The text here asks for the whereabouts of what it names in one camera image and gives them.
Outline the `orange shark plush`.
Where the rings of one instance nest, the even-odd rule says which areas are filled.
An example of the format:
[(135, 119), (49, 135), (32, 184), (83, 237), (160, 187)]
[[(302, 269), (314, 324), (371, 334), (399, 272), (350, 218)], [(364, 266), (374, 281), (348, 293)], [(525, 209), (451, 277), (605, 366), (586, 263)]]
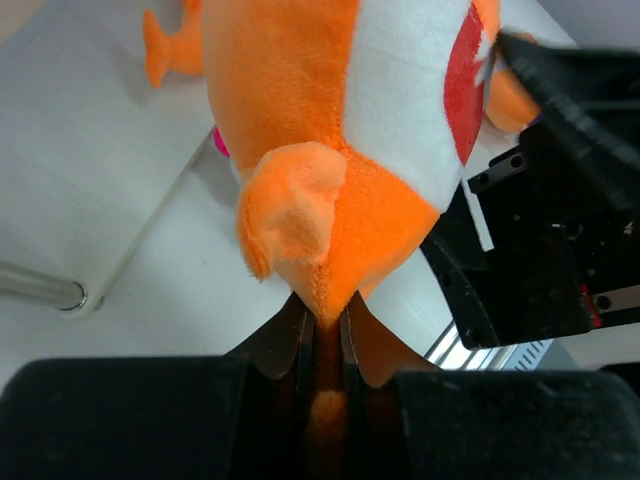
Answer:
[(314, 318), (307, 473), (345, 470), (339, 318), (419, 247), (449, 207), (485, 115), (528, 105), (490, 89), (496, 1), (207, 1), (208, 98), (241, 179), (236, 228), (258, 279)]
[(151, 10), (143, 13), (142, 34), (145, 45), (144, 69), (153, 88), (159, 89), (168, 72), (199, 76), (204, 73), (201, 0), (184, 0), (180, 28), (164, 31)]

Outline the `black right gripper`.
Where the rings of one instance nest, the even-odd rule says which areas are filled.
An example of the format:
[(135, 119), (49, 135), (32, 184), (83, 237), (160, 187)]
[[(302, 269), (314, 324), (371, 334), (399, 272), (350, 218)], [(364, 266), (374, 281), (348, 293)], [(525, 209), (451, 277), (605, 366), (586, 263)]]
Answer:
[(497, 50), (616, 209), (542, 124), (461, 184), (421, 249), (463, 345), (636, 323), (639, 53), (551, 47), (513, 32), (498, 34)]

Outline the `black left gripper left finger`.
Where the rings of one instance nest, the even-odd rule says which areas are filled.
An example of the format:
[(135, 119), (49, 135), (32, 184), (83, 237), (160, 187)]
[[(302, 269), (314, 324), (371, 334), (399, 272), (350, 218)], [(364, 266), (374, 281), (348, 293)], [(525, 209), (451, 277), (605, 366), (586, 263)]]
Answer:
[(312, 389), (314, 320), (292, 294), (228, 353), (246, 362), (232, 479), (299, 479)]

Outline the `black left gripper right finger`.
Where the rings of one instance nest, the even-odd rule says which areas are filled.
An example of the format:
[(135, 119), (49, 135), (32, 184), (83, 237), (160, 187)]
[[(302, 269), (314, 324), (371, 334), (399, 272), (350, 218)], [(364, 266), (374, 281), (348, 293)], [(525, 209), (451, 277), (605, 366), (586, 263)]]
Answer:
[(355, 293), (340, 316), (348, 479), (409, 479), (398, 373), (439, 368), (416, 353)]

